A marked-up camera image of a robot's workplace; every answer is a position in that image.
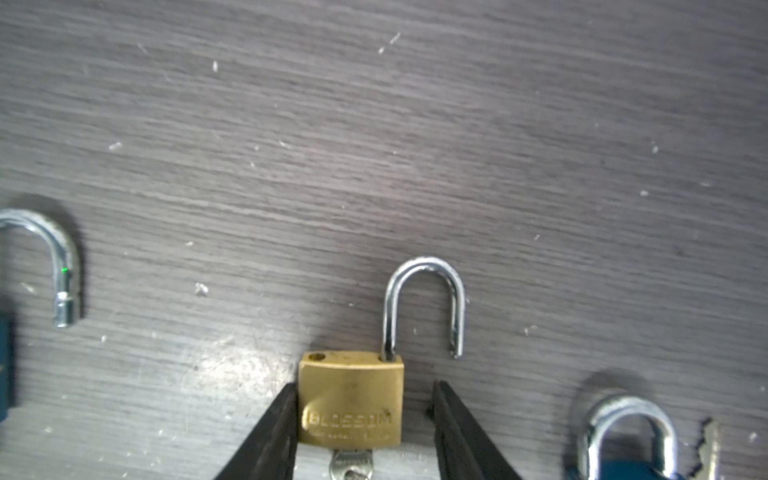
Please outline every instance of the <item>padlock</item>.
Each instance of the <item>padlock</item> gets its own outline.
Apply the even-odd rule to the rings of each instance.
[[[447,262],[417,257],[392,275],[384,298],[381,353],[307,352],[299,363],[299,440],[329,449],[377,449],[400,445],[404,365],[396,354],[397,304],[411,275],[442,276],[452,293],[450,350],[462,355],[466,294]]]
[[[651,463],[600,460],[603,438],[619,419],[645,417],[654,432]],[[587,414],[576,445],[578,467],[571,480],[682,480],[677,473],[677,434],[669,416],[658,405],[638,396],[616,395],[600,401]]]

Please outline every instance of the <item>dark wood grain surface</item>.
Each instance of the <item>dark wood grain surface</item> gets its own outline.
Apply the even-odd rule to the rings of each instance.
[[[53,328],[44,244],[4,232],[0,478],[213,478],[302,352],[378,348],[424,253],[467,286],[465,358],[414,279],[376,480],[438,478],[435,378],[529,480],[613,387],[683,473],[714,416],[723,477],[766,478],[767,32],[760,0],[3,2],[1,205],[78,235],[86,318]],[[606,455],[648,457],[641,427]]]

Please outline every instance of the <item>brass key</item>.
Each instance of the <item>brass key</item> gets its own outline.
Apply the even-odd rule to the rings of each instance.
[[[723,431],[720,423],[709,419],[703,426],[704,438],[699,444],[699,461],[701,465],[691,476],[690,480],[719,480],[717,470],[720,467],[720,443]]]
[[[400,445],[404,365],[396,354],[400,290],[411,275],[430,271],[451,287],[450,350],[462,355],[466,294],[447,262],[417,257],[398,268],[386,288],[381,354],[357,351],[305,353],[299,363],[299,441],[329,449],[377,449]]]

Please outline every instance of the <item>shackle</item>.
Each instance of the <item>shackle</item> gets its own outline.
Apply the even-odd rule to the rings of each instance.
[[[437,273],[451,288],[451,332],[449,350],[457,359],[464,353],[464,323],[467,294],[458,272],[445,260],[438,257],[416,257],[398,267],[389,279],[384,293],[384,326],[381,360],[394,362],[396,354],[397,306],[403,284],[414,273],[427,271]]]
[[[0,228],[5,227],[24,227],[45,240],[53,258],[54,325],[70,326],[80,317],[80,257],[74,241],[58,223],[32,210],[0,210]]]
[[[603,437],[619,419],[642,415],[654,431],[651,464],[664,478],[677,477],[677,434],[669,416],[658,405],[638,396],[609,396],[587,414],[587,423],[576,445],[582,480],[600,479],[600,447]]]

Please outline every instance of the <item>dust speck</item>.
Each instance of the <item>dust speck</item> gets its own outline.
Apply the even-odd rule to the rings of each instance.
[[[32,285],[30,285],[29,283],[24,283],[24,282],[22,282],[22,286],[23,286],[25,289],[27,289],[27,291],[28,291],[29,293],[31,293],[32,295],[37,295],[37,294],[38,294],[38,291],[37,291],[37,289],[35,289],[35,288],[34,288]]]
[[[208,296],[208,286],[202,282],[195,283],[194,294],[197,296]]]

